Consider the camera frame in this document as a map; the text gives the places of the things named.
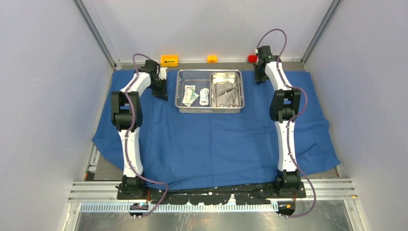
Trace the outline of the green white sterile packet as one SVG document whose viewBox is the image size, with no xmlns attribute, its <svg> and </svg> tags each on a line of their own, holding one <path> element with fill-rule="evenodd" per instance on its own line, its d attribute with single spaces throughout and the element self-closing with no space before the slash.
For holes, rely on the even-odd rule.
<svg viewBox="0 0 408 231">
<path fill-rule="evenodd" d="M 191 106 L 199 98 L 199 94 L 195 92 L 195 85 L 185 85 L 182 104 L 184 106 Z"/>
</svg>

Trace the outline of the wire mesh steel tray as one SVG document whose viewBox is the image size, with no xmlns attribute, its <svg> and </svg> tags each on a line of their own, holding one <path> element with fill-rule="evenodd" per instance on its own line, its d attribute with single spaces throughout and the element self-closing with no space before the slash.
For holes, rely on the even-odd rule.
<svg viewBox="0 0 408 231">
<path fill-rule="evenodd" d="M 235 72 L 238 73 L 242 81 L 242 96 L 243 96 L 243 106 L 241 108 L 213 108 L 210 105 L 201 106 L 199 104 L 199 98 L 187 107 L 182 104 L 182 99 L 184 95 L 185 85 L 195 85 L 195 92 L 200 95 L 200 90 L 203 88 L 210 89 L 210 75 L 215 72 Z M 215 114 L 233 114 L 239 113 L 244 108 L 244 92 L 243 92 L 243 80 L 242 74 L 239 70 L 234 69 L 185 69 L 178 71 L 177 83 L 176 83 L 176 98 L 175 106 L 182 113 L 215 113 Z"/>
</svg>

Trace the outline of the blue surgical wrap cloth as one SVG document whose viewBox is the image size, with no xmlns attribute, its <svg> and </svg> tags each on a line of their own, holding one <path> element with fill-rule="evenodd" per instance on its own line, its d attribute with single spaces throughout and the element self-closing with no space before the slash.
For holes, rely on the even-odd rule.
<svg viewBox="0 0 408 231">
<path fill-rule="evenodd" d="M 284 71 L 289 82 L 308 96 L 305 112 L 295 121 L 295 154 L 307 174 L 340 164 L 329 135 L 311 74 Z M 167 73 L 168 101 L 147 89 L 140 97 L 143 122 L 140 156 L 144 176 L 166 182 L 171 190 L 210 188 L 274 181 L 278 138 L 269 107 L 271 83 L 257 85 L 253 71 L 242 71 L 244 108 L 237 114 L 181 113 L 175 106 L 177 71 Z M 122 144 L 111 122 L 111 100 L 105 102 L 93 143 L 103 157 L 124 168 Z"/>
</svg>

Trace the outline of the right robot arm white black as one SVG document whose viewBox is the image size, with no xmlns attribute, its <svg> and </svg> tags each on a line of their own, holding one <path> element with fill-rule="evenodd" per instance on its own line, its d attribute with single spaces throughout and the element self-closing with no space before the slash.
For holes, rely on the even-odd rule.
<svg viewBox="0 0 408 231">
<path fill-rule="evenodd" d="M 255 82 L 261 84 L 269 80 L 274 95 L 269 108 L 269 116 L 274 122 L 279 147 L 275 193 L 288 197 L 299 190 L 300 171 L 294 163 L 294 117 L 298 115 L 301 92 L 293 88 L 286 77 L 280 58 L 274 56 L 270 46 L 261 46 L 255 51 Z"/>
</svg>

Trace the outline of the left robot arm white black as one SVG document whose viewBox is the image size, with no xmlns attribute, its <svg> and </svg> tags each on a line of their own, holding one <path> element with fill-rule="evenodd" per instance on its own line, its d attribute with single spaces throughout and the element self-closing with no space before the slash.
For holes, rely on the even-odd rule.
<svg viewBox="0 0 408 231">
<path fill-rule="evenodd" d="M 160 64 L 152 59 L 137 68 L 133 78 L 121 90 L 111 93 L 111 121 L 118 131 L 124 157 L 122 181 L 117 189 L 136 199 L 147 195 L 148 182 L 162 185 L 166 191 L 169 189 L 167 183 L 143 175 L 139 140 L 143 122 L 140 97 L 146 89 L 151 90 L 153 97 L 168 100 L 166 71 L 162 71 Z"/>
</svg>

